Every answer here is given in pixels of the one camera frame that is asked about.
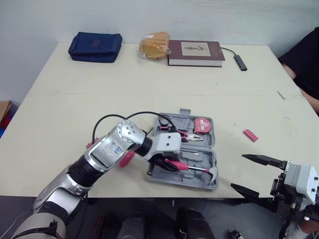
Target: tool kit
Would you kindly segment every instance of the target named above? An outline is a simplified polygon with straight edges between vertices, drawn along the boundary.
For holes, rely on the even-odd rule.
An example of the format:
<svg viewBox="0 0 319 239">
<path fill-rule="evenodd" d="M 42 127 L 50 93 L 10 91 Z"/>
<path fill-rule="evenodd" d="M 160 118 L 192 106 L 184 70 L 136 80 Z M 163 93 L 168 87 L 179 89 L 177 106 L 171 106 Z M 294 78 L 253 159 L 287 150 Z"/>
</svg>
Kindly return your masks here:
<svg viewBox="0 0 319 239">
<path fill-rule="evenodd" d="M 218 188 L 216 154 L 211 150 L 215 143 L 213 120 L 208 117 L 191 116 L 190 110 L 180 109 L 179 114 L 161 113 L 171 119 L 181 135 L 180 154 L 168 157 L 165 162 L 174 165 L 178 171 L 165 170 L 156 163 L 150 163 L 148 176 L 152 181 L 215 190 Z M 164 118 L 155 121 L 154 136 L 170 130 Z"/>
</svg>

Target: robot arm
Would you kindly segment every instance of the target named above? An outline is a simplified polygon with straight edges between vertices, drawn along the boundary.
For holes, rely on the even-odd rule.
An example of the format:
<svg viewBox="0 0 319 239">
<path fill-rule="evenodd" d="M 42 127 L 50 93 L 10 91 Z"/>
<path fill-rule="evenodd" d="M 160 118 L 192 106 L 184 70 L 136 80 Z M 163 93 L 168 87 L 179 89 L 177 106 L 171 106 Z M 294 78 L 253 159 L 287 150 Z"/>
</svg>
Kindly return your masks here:
<svg viewBox="0 0 319 239">
<path fill-rule="evenodd" d="M 242 155 L 256 163 L 271 165 L 282 169 L 278 179 L 274 180 L 270 194 L 271 200 L 259 198 L 259 193 L 237 184 L 231 184 L 242 196 L 248 200 L 276 212 L 280 202 L 291 208 L 291 215 L 284 223 L 280 238 L 284 237 L 291 217 L 302 213 L 304 220 L 315 220 L 319 222 L 319 186 L 318 174 L 311 165 L 296 165 L 291 161 L 280 161 L 263 155 Z"/>
<path fill-rule="evenodd" d="M 12 238 L 64 239 L 65 224 L 77 212 L 82 197 L 127 151 L 134 151 L 149 161 L 157 154 L 179 154 L 180 143 L 178 132 L 148 138 L 133 122 L 126 119 L 119 122 L 42 190 L 34 202 L 33 215 Z"/>
</svg>

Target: cardboard box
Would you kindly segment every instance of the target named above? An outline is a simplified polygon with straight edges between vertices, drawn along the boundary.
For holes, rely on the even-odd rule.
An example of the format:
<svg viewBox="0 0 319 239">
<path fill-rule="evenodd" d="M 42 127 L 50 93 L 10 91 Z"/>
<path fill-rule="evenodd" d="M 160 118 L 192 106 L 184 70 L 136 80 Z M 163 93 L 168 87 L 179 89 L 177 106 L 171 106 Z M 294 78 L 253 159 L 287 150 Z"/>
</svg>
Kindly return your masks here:
<svg viewBox="0 0 319 239">
<path fill-rule="evenodd" d="M 10 101 L 0 102 L 0 122 L 11 107 Z"/>
</svg>

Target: white table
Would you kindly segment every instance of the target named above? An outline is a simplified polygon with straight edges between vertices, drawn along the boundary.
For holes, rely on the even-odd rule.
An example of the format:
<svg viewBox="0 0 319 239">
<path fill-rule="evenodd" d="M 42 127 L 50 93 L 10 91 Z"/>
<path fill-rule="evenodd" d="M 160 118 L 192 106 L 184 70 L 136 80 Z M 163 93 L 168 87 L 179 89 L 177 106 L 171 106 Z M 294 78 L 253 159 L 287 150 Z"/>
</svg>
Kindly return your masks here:
<svg viewBox="0 0 319 239">
<path fill-rule="evenodd" d="M 101 116 L 144 110 L 178 113 L 188 108 L 192 115 L 214 120 L 219 189 L 150 182 L 148 164 L 135 156 L 125 168 L 116 166 L 101 177 L 90 197 L 239 198 L 230 183 L 269 197 L 281 171 L 240 157 L 244 153 L 319 169 L 319 119 L 267 46 L 227 45 L 242 57 L 247 72 L 228 52 L 222 68 L 201 68 L 139 61 L 136 44 L 123 44 L 114 64 L 72 61 L 68 47 L 58 44 L 0 139 L 0 195 L 36 196 L 83 154 Z M 133 118 L 144 129 L 154 120 Z M 116 122 L 104 120 L 97 136 Z M 257 142 L 242 133 L 247 128 L 259 137 Z"/>
</svg>

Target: navy blue pouch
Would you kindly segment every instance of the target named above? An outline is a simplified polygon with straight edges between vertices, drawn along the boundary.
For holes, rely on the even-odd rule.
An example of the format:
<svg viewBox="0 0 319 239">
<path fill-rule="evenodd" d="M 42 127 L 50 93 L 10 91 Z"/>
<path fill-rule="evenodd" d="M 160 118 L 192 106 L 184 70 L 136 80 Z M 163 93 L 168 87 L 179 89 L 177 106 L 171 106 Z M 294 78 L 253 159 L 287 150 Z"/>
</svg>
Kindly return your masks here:
<svg viewBox="0 0 319 239">
<path fill-rule="evenodd" d="M 112 63 L 121 49 L 120 34 L 79 32 L 69 48 L 72 60 Z"/>
</svg>

